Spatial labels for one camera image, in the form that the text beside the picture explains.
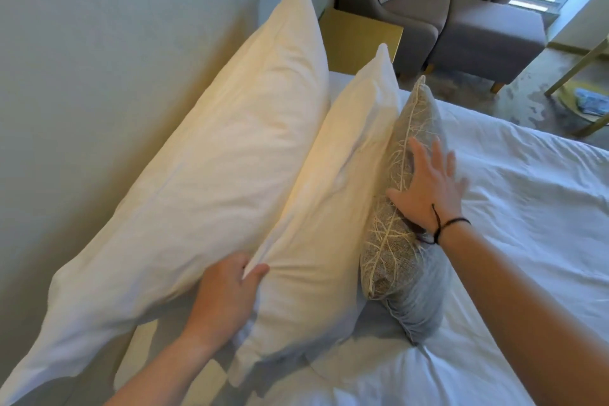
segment headboard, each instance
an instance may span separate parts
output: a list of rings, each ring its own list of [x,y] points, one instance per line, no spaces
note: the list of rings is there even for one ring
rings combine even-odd
[[[0,0],[0,383],[52,275],[279,1]],[[19,404],[101,404],[127,340]]]

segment hand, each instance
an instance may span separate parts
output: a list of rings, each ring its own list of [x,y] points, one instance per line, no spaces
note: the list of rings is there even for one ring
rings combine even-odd
[[[435,205],[443,225],[448,220],[461,217],[461,198],[468,181],[465,178],[455,181],[455,153],[450,151],[444,160],[438,138],[432,144],[431,160],[427,149],[415,138],[408,140],[408,143],[415,163],[410,188],[403,192],[389,188],[387,197],[408,220],[434,232],[438,228],[438,221],[431,205]]]
[[[259,264],[243,278],[249,261],[248,255],[235,252],[205,270],[182,339],[216,351],[243,327],[269,272],[269,265]]]

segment floor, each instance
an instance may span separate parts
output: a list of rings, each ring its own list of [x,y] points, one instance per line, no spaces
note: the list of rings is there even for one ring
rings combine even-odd
[[[513,83],[491,94],[492,81],[458,71],[436,69],[426,83],[437,99],[474,109],[524,127],[570,138],[586,121],[564,108],[543,91],[557,81],[580,56],[546,48]],[[609,89],[609,61],[596,61],[575,76]],[[416,78],[400,78],[400,87],[411,90]],[[609,126],[583,141],[609,150]]]

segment bedside table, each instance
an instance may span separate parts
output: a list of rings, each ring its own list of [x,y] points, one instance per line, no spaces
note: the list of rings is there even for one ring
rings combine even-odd
[[[386,43],[393,62],[402,38],[401,26],[327,8],[319,20],[331,71],[355,75]]]

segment mattress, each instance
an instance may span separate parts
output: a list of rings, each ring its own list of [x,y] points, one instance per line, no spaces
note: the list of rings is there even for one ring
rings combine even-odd
[[[350,78],[331,73],[333,97]],[[457,170],[471,180],[464,215],[609,342],[609,153],[438,105]],[[177,337],[188,311],[178,305],[136,329],[115,388]],[[231,356],[225,347],[209,362],[183,405],[533,404],[457,277],[424,346],[412,347],[385,308],[368,302],[350,338],[314,359],[260,365],[240,388],[226,380]]]

